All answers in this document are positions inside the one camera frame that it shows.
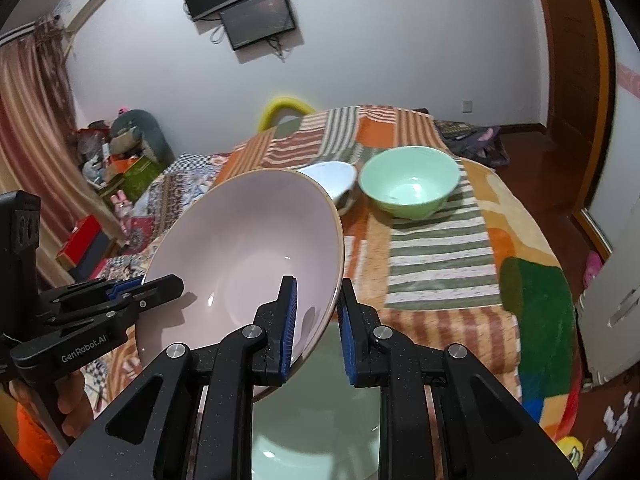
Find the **person left hand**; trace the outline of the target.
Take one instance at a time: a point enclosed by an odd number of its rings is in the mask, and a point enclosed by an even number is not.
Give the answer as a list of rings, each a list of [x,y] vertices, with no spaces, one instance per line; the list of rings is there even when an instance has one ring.
[[[85,377],[80,370],[60,379],[58,410],[65,415],[62,431],[67,437],[77,439],[92,423],[93,411],[85,393]],[[26,410],[30,418],[43,427],[42,418],[35,404],[35,393],[20,380],[9,382],[9,393]]]

